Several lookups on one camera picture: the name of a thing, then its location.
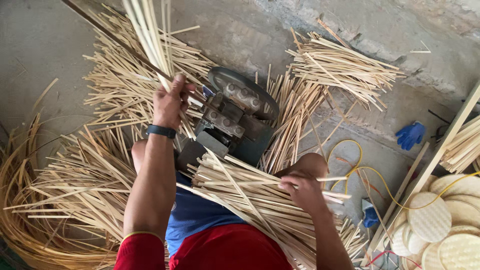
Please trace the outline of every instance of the red shirt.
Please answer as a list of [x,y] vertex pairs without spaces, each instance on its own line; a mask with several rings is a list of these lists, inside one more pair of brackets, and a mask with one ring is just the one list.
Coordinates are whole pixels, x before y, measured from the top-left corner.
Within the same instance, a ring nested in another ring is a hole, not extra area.
[[[114,270],[164,270],[162,241],[137,233],[123,240]],[[278,244],[251,225],[228,224],[191,235],[168,262],[176,270],[292,270]]]

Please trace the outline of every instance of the watch strap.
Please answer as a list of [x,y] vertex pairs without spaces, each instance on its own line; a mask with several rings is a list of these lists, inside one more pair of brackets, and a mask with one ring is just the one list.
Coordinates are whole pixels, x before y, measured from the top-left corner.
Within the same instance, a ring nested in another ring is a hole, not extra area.
[[177,131],[168,127],[163,127],[158,125],[149,125],[146,133],[147,135],[150,133],[153,133],[153,134],[166,136],[169,139],[173,139],[175,138],[175,134],[177,134]]

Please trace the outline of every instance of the blue shorts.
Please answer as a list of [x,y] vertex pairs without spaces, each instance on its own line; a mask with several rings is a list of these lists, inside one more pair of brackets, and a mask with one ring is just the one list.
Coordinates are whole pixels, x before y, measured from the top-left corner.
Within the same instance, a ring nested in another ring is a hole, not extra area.
[[[177,172],[176,176],[178,183],[192,185],[181,173]],[[170,257],[177,252],[186,237],[214,226],[235,223],[246,224],[245,221],[218,203],[177,187],[175,203],[170,212],[165,235]]]

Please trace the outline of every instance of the person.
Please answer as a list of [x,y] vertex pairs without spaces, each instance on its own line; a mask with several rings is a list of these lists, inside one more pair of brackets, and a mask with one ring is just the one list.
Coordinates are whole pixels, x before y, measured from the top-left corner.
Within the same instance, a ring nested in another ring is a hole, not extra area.
[[[195,89],[185,80],[177,75],[169,93],[162,87],[155,93],[153,125],[178,128],[180,111],[186,111],[189,91]],[[176,187],[176,182],[190,184],[175,172],[171,139],[150,134],[133,145],[132,158],[138,176],[125,208],[115,270],[165,269],[164,240],[172,270],[292,269],[271,238],[221,205]],[[277,176],[279,186],[312,217],[317,269],[352,270],[315,180],[326,173],[325,159],[310,153]]]

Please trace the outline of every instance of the concrete floor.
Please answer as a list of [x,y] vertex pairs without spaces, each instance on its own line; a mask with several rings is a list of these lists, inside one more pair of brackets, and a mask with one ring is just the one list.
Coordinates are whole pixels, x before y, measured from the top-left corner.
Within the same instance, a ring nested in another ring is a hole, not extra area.
[[[103,11],[97,0],[75,2],[84,9]],[[354,49],[398,65],[408,77],[395,83],[392,92],[382,95],[389,108],[385,112],[354,109],[352,124],[342,124],[325,146],[329,152],[343,139],[357,140],[363,148],[361,164],[376,168],[395,192],[407,173],[407,166],[420,150],[419,145],[411,151],[401,150],[396,145],[395,132],[418,120],[427,127],[425,138],[430,138],[443,123],[427,109],[451,120],[461,106],[460,99],[466,97],[478,79],[476,72],[480,67],[476,10],[464,12],[460,17],[451,15],[453,8],[448,9],[449,13],[427,12],[428,16],[421,16],[425,9],[419,2],[428,1],[179,0],[173,1],[172,30],[200,25],[200,29],[178,34],[177,38],[202,49],[216,63],[250,78],[258,71],[261,85],[266,81],[268,64],[272,64],[274,77],[284,74],[291,61],[284,52],[295,48],[290,26],[303,33],[312,30],[326,33],[315,21],[318,16]],[[105,3],[123,10],[120,0]],[[456,0],[446,4],[456,7]],[[436,3],[431,6],[441,10]],[[412,49],[422,49],[420,40],[431,46],[432,54],[409,53]],[[94,41],[92,27],[60,1],[0,1],[2,125],[11,130],[28,123],[36,99],[56,77],[59,81],[37,108],[42,111],[43,120],[49,119],[42,130],[43,139],[48,141],[70,133],[88,121],[92,108],[82,104],[89,92],[82,76],[94,64],[82,55],[93,54]],[[340,95],[336,100],[340,107],[349,107]],[[329,107],[322,106],[313,115],[314,121],[329,112]],[[339,120],[336,115],[319,127],[320,137],[325,138]],[[300,149],[315,143],[312,135],[307,136]],[[52,149],[54,144],[42,149],[40,155],[48,155]],[[358,154],[352,143],[337,149],[332,156],[332,175],[344,175],[349,170],[348,165],[334,160],[335,157],[354,162]],[[381,180],[370,175],[372,183],[388,197]],[[346,204],[347,214],[358,221],[362,216],[360,199],[366,193],[357,176],[351,177],[348,188],[353,198]],[[383,213],[391,200],[383,204],[379,196],[373,196]]]

